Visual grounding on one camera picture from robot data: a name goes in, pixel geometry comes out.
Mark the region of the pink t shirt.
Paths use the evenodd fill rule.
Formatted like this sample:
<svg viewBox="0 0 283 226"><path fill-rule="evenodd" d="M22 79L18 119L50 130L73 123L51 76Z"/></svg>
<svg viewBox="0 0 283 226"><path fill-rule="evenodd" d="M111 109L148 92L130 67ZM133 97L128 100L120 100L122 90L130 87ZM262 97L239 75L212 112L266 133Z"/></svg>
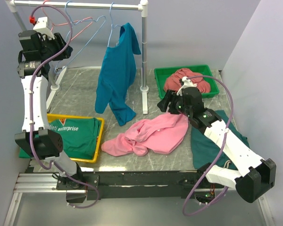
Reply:
<svg viewBox="0 0 283 226"><path fill-rule="evenodd" d="M152 120L143 119L104 142L101 150L115 157L130 153L144 156L149 150L169 154L183 141L188 124L188 118L182 114L164 113Z"/></svg>

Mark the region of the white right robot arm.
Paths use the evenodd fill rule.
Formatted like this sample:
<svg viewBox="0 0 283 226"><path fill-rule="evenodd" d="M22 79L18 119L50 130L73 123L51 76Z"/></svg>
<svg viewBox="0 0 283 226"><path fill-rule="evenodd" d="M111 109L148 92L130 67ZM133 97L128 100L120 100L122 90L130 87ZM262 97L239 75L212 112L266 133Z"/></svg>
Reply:
<svg viewBox="0 0 283 226"><path fill-rule="evenodd" d="M220 184L235 189L243 200L253 203L275 185L275 162L264 160L238 139L214 110L204 106L196 87L183 88L181 94L168 90L157 106L162 112L185 115L191 125L217 145L237 168L221 168L215 162L204 166L192 192L198 185L206 188L212 183Z"/></svg>

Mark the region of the blue wire hanger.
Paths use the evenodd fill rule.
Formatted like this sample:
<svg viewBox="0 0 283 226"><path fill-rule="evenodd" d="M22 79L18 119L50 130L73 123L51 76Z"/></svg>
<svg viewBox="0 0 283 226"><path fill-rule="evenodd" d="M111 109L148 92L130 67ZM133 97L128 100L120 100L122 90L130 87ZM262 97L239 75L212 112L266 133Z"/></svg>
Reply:
<svg viewBox="0 0 283 226"><path fill-rule="evenodd" d="M102 45L100 38L106 33L108 26L107 12L102 9L70 8L71 2L62 9L71 21L73 36L70 46L74 49L71 57L63 61L53 62L54 70L63 66L69 68L88 67L92 65L92 52Z"/></svg>

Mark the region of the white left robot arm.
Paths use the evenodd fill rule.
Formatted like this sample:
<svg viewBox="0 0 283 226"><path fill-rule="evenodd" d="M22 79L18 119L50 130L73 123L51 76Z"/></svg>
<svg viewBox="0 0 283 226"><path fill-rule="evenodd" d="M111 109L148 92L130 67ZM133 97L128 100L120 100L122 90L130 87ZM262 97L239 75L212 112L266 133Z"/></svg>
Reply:
<svg viewBox="0 0 283 226"><path fill-rule="evenodd" d="M18 37L23 49L18 55L17 72L24 91L25 115L22 131L15 134L15 142L42 168L49 170L55 166L61 183L79 189L84 185L82 171L63 150L61 135L50 129L46 107L49 63L68 59L73 49L59 33L49 38L28 30Z"/></svg>

